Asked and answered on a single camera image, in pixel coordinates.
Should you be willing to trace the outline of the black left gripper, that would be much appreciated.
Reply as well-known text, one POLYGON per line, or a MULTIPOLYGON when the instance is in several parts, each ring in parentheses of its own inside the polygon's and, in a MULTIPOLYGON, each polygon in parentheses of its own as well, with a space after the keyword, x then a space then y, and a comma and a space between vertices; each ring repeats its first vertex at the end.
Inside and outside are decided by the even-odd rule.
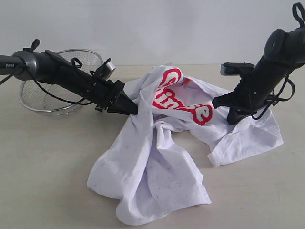
POLYGON ((108 113, 137 115, 138 105, 125 92, 125 83, 120 80, 100 80, 90 89, 85 89, 81 97, 96 104, 96 110, 106 110, 108 113))

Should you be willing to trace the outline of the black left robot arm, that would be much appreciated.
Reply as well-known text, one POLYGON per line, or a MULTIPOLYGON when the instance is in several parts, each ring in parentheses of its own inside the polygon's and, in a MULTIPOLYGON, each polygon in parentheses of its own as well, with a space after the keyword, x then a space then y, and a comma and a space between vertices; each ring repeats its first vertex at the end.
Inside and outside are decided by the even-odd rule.
POLYGON ((40 40, 35 39, 29 48, 23 48, 11 56, 1 55, 0 73, 4 76, 1 83, 15 77, 20 81, 34 81, 42 91, 45 90, 42 83, 55 84, 81 97, 75 102, 46 92, 59 101, 71 105, 95 104, 95 109, 100 112, 138 114, 138 105, 123 90, 125 84, 109 79, 115 70, 110 58, 96 70, 87 73, 82 70, 83 63, 77 57, 68 61, 50 50, 35 52, 39 44, 40 40))

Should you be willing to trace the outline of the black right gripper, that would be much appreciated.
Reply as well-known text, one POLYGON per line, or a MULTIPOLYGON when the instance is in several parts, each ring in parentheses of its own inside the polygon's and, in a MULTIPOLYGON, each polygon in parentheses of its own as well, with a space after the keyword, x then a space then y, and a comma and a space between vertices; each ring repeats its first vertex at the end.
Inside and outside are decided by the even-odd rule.
POLYGON ((232 92, 215 97, 212 104, 215 109, 228 107, 227 122, 234 125, 266 107, 268 96, 269 88, 265 84, 240 82, 232 92))

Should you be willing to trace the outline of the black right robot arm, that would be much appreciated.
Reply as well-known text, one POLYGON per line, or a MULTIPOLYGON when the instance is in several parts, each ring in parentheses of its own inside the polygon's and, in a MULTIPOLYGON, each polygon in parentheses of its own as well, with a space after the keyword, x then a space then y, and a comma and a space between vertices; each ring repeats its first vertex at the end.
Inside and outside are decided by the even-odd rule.
POLYGON ((291 32, 275 30, 268 38, 264 54, 257 63, 225 62, 220 73, 224 76, 239 75, 240 82, 235 89, 222 96, 215 97, 212 104, 229 108, 227 122, 234 125, 246 117, 260 119, 271 105, 284 102, 275 87, 284 81, 295 90, 289 75, 305 64, 305 29, 291 32))

